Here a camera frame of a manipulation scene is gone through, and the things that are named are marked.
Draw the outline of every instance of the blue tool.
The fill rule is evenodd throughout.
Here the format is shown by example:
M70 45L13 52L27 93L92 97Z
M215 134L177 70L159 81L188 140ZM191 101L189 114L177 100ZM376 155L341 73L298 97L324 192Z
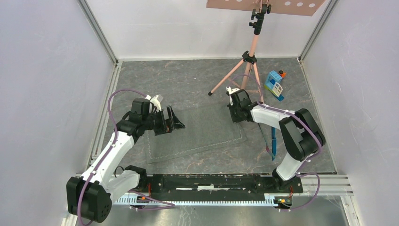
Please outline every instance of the blue tool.
M271 160L274 161L277 154L276 128L274 127L271 128L271 153L273 154Z

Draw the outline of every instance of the blue toy block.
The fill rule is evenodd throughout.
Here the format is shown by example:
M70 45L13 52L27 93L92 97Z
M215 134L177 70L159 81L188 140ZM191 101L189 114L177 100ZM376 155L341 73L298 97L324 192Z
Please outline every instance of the blue toy block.
M279 101L282 101L282 100L284 100L284 97L283 97L283 95L281 95L280 94L280 96L279 97L276 97Z
M271 71L271 72L269 72L269 75L267 76L264 86L266 88L268 88L268 90L272 90L274 84L276 82L281 83L281 80L283 80L283 78L276 71Z

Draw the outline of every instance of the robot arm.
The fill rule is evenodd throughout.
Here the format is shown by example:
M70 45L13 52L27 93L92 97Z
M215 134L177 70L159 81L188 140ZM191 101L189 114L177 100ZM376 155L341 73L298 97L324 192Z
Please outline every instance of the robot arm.
M95 222L103 222L111 209L112 203L118 200L130 189L145 188L146 171L142 168L128 166L117 178L112 179L112 173L117 168L123 156L133 147L135 142L146 130L153 130L155 135L171 133L185 126L176 118L172 107L167 107L167 118L160 107L159 96L154 98L137 98L132 103L132 108L127 112L117 125L117 141L112 144L115 132L109 143L105 146L100 156L86 170L80 178L71 177L66 185L68 211L77 215L78 200L84 192L81 204L81 215ZM83 185L94 174L85 191Z
M305 160L317 152L318 146L315 140L306 130L301 132L303 127L291 116L265 109L257 102L252 103L245 90L228 87L227 94L230 96L228 107L233 122L257 122L281 130L287 154L282 163L273 171L272 176L276 179L276 186L289 183ZM315 134L321 145L325 144L324 135L308 110L288 112L300 118Z

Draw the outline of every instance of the pink tripod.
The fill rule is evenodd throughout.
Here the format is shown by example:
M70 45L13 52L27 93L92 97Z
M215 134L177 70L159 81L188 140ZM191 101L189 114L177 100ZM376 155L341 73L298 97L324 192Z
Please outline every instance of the pink tripod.
M255 49L256 49L256 45L258 43L258 38L259 38L259 34L261 32L262 29L262 24L263 24L263 20L264 20L264 15L267 13L269 14L271 10L271 5L267 6L267 4L262 4L262 8L260 10L260 12L256 13L256 10L254 9L252 11L252 16L251 16L251 20L253 20L255 17L257 18L257 21L252 23L249 23L249 26L253 27L255 29L254 31L254 38L252 39L252 45L251 45L251 50L248 52L246 51L243 55L242 55L242 60L208 93L208 95L212 95L217 88L219 88L219 86L221 86L223 84L223 82L225 82L227 79L229 79L231 81L231 79L229 78L244 62L247 62L247 66L245 68L245 75L249 75L252 71L252 67L254 68L254 72L255 72L255 78L256 78L256 82L259 84L259 88L261 88L262 86L260 85L260 79L259 79L259 72L258 72L258 68L256 66L256 62L257 59L255 57ZM247 81L248 81L248 77L244 77L242 79L242 84L241 86L232 81L232 83L234 85L236 85L237 87L239 87L240 89L245 89L245 87L247 86ZM248 90L248 93L259 93L261 94L261 90Z

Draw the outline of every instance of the tripod leg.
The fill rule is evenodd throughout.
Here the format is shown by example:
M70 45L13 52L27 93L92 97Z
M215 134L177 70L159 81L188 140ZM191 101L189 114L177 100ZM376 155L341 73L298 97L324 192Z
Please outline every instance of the tripod leg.
M223 84L226 79L230 77L242 64L244 63L244 60L241 60L209 93L208 95L212 95L221 84Z
M251 74L251 69L252 69L252 64L247 63L244 74L246 74L246 75ZM248 81L248 77L244 76L244 78L242 78L242 83L241 83L240 89L245 89L245 87L247 86L247 81Z
M256 63L254 64L254 72L255 72L256 82L259 84L259 89L261 89L262 85L261 85L261 82L260 82L260 79L259 79L258 67L256 66ZM263 95L262 95L262 91L261 90L259 90L259 95L261 95L261 102L264 103L263 102Z

